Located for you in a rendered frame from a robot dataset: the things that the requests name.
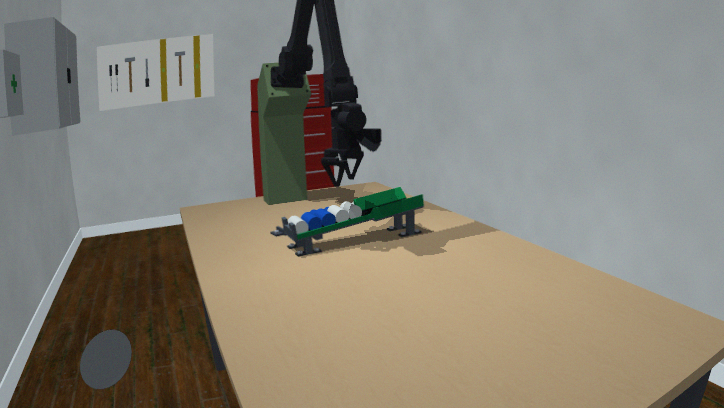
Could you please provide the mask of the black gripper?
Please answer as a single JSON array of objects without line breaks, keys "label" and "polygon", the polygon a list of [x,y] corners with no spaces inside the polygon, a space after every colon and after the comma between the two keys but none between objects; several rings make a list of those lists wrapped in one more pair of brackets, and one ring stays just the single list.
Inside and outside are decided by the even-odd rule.
[{"label": "black gripper", "polygon": [[[324,157],[321,158],[321,164],[323,165],[324,169],[328,173],[334,187],[339,187],[344,170],[346,171],[346,174],[348,176],[348,179],[353,180],[357,169],[361,163],[361,160],[364,156],[364,151],[361,151],[360,145],[358,147],[352,148],[352,149],[338,149],[338,139],[337,139],[337,131],[338,130],[346,130],[343,128],[331,128],[332,131],[332,147],[325,149],[324,151]],[[340,153],[340,158],[334,158],[338,157],[338,154]],[[353,169],[352,174],[350,173],[349,166],[347,159],[356,159],[356,163]],[[339,166],[339,174],[337,181],[334,178],[334,175],[331,171],[330,166]]]}]

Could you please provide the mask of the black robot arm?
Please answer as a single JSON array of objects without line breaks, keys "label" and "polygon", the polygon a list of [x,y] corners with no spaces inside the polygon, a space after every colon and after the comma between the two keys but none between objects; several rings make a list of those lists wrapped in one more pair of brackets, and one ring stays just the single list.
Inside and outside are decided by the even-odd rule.
[{"label": "black robot arm", "polygon": [[271,68],[271,86],[303,87],[303,74],[313,66],[313,48],[307,39],[314,5],[324,62],[325,107],[341,109],[331,110],[331,128],[346,129],[337,131],[338,149],[360,143],[374,152],[380,146],[381,129],[364,128],[366,115],[357,104],[358,89],[345,61],[334,0],[297,0],[290,39],[279,54],[279,66]]}]

